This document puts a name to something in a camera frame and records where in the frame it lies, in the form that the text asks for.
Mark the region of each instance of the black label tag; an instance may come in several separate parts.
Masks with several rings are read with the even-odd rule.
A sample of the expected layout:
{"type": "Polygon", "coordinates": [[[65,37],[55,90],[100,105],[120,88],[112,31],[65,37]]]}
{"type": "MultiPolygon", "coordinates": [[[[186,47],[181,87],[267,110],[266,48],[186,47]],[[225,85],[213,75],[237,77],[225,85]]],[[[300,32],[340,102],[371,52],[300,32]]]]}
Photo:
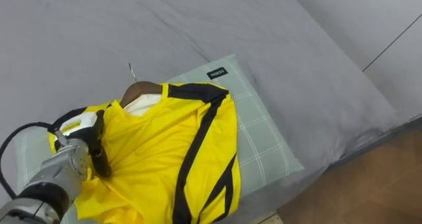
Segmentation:
{"type": "Polygon", "coordinates": [[[224,76],[224,75],[229,74],[229,73],[228,73],[228,71],[226,71],[225,68],[220,67],[216,70],[212,70],[211,72],[207,72],[206,74],[208,75],[208,77],[210,79],[215,79],[217,77],[221,77],[221,76],[224,76]]]}

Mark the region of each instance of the wooden hanger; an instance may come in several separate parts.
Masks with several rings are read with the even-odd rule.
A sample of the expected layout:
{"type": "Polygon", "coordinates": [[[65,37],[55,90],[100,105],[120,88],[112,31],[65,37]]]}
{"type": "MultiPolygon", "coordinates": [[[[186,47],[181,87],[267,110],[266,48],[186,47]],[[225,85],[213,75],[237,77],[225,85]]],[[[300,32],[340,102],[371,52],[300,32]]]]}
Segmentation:
{"type": "Polygon", "coordinates": [[[153,82],[136,82],[129,86],[120,101],[120,106],[125,107],[130,102],[144,94],[161,94],[163,92],[163,86],[155,84],[153,82]]]}

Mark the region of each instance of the gray blanket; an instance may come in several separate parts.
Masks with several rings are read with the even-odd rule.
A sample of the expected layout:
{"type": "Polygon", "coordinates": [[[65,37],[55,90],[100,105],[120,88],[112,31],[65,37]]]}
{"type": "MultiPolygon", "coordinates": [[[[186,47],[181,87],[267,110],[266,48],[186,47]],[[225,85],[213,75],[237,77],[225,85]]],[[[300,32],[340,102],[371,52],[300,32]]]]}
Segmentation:
{"type": "Polygon", "coordinates": [[[129,61],[161,82],[231,54],[305,170],[242,199],[230,222],[278,207],[394,124],[295,0],[0,0],[1,135],[121,96],[129,61]]]}

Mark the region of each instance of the bed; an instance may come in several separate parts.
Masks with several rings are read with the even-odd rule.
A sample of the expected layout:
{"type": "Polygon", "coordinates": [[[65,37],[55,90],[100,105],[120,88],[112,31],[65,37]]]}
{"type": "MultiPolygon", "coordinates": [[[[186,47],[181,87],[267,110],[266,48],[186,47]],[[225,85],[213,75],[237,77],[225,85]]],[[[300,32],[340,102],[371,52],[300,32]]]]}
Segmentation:
{"type": "Polygon", "coordinates": [[[280,207],[397,125],[382,94],[295,0],[0,0],[0,18],[0,55],[18,65],[6,70],[28,65],[20,79],[38,89],[22,104],[39,101],[41,88],[31,118],[43,121],[120,96],[128,61],[139,80],[162,82],[235,55],[304,170],[242,197],[223,223],[280,207]]]}

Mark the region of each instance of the black stripe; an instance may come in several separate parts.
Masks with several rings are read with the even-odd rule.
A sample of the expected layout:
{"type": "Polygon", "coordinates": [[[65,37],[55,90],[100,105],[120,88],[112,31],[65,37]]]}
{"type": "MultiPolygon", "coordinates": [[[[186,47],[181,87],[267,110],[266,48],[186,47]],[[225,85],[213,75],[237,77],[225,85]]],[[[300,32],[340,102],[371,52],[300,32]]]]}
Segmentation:
{"type": "Polygon", "coordinates": [[[218,179],[216,185],[212,189],[210,196],[208,197],[207,201],[205,202],[204,207],[202,208],[201,212],[214,200],[217,198],[218,194],[223,190],[225,186],[231,186],[233,190],[233,177],[231,174],[231,170],[233,168],[233,164],[235,162],[236,154],[233,156],[229,164],[227,165],[226,169],[224,170],[221,177],[218,179]]]}
{"type": "Polygon", "coordinates": [[[219,106],[228,94],[227,90],[223,90],[210,84],[185,84],[182,86],[169,85],[169,97],[179,99],[200,99],[204,103],[211,103],[209,110],[205,113],[201,120],[198,132],[196,133],[190,148],[182,162],[182,166],[177,177],[175,188],[175,203],[173,208],[173,223],[185,224],[191,223],[192,214],[187,205],[185,193],[183,189],[186,185],[187,175],[193,165],[193,161],[199,151],[206,133],[210,128],[214,117],[217,114],[219,106]]]}
{"type": "Polygon", "coordinates": [[[231,201],[233,200],[233,177],[230,172],[229,180],[226,183],[226,198],[224,199],[224,213],[213,222],[221,221],[229,215],[231,201]]]}
{"type": "Polygon", "coordinates": [[[169,94],[171,98],[179,99],[199,99],[204,103],[222,101],[229,92],[211,84],[184,84],[175,86],[169,84],[169,94]]]}

